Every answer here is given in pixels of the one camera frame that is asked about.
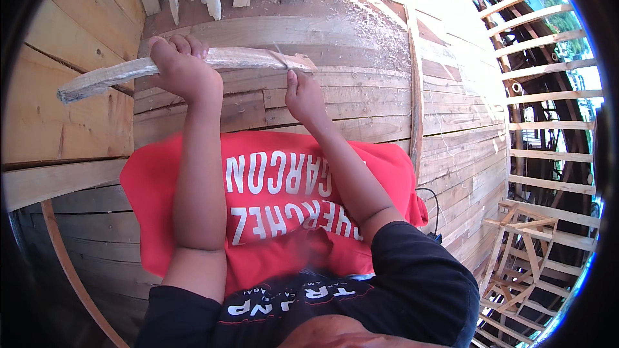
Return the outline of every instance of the person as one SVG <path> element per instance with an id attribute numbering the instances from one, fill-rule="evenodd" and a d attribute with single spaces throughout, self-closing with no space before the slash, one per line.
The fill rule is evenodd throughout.
<path id="1" fill-rule="evenodd" d="M 195 37 L 149 42 L 160 71 L 153 85 L 182 97 L 187 115 L 173 203 L 176 249 L 150 291 L 136 347 L 468 347 L 479 307 L 473 275 L 406 222 L 327 116 L 318 83 L 292 70 L 285 104 L 327 158 L 376 276 L 355 281 L 305 269 L 224 298 L 223 82 Z"/>

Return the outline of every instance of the wooden floor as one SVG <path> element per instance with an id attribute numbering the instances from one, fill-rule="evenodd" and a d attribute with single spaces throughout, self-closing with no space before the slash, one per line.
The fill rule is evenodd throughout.
<path id="1" fill-rule="evenodd" d="M 505 96 L 500 70 L 473 4 L 466 0 L 408 1 L 420 31 L 423 69 L 423 142 L 419 187 L 438 195 L 438 232 L 443 245 L 480 280 L 480 264 L 496 230 L 482 227 L 497 215 L 506 196 Z M 222 0 L 223 19 L 214 22 L 199 0 L 180 0 L 174 26 L 166 0 L 147 19 L 139 57 L 152 35 L 193 34 L 212 47 L 246 46 L 305 53 L 318 66 L 328 113 L 348 140 L 394 142 L 409 151 L 411 84 L 404 9 L 387 16 L 350 0 L 303 0 L 280 5 L 252 0 L 232 8 Z M 392 18 L 399 16 L 400 21 Z M 277 130 L 306 133 L 283 103 L 285 72 L 234 70 L 221 74 L 225 99 L 222 131 Z M 139 148 L 181 129 L 182 99 L 147 80 L 135 82 L 134 141 Z M 420 191 L 430 213 L 424 232 L 435 230 L 432 194 Z M 117 183 L 53 200 L 66 247 L 95 303 L 131 340 L 146 310 L 148 291 L 161 282 L 140 264 L 139 226 Z M 20 213 L 26 244 L 61 277 L 40 208 Z"/>

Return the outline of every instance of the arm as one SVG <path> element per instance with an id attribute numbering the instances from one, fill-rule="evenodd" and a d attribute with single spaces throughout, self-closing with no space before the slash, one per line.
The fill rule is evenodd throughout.
<path id="1" fill-rule="evenodd" d="M 221 304 L 226 278 L 226 202 L 219 136 L 223 82 L 202 60 L 208 46 L 203 47 L 195 37 L 175 35 L 169 43 L 154 37 L 149 42 L 160 71 L 153 76 L 153 85 L 187 103 L 173 207 L 176 250 L 162 285 Z"/>
<path id="2" fill-rule="evenodd" d="M 327 116 L 318 83 L 303 73 L 288 72 L 286 106 L 314 136 L 337 183 L 344 206 L 371 245 L 387 223 L 404 220 L 383 186 Z"/>

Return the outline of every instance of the forearm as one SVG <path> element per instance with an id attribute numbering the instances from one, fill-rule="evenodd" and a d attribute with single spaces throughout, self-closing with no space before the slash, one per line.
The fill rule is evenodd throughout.
<path id="1" fill-rule="evenodd" d="M 333 121 L 321 119 L 309 124 L 307 129 L 327 158 L 342 202 L 359 226 L 375 214 L 393 207 L 383 186 L 337 131 Z"/>
<path id="2" fill-rule="evenodd" d="M 221 108 L 188 106 L 174 195 L 174 236 L 179 247 L 222 250 L 226 201 L 221 178 Z"/>

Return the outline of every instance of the person's right hand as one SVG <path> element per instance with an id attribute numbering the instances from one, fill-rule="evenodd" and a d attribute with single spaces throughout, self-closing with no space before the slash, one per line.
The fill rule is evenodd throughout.
<path id="1" fill-rule="evenodd" d="M 209 46 L 193 35 L 174 35 L 170 42 L 152 37 L 151 58 L 159 74 L 151 77 L 151 84 L 182 97 L 188 105 L 199 103 L 221 111 L 223 81 L 221 75 L 204 59 Z"/>
<path id="2" fill-rule="evenodd" d="M 295 73 L 292 70 L 288 71 L 287 79 L 285 102 L 292 117 L 308 129 L 330 121 L 318 82 L 307 74 Z"/>

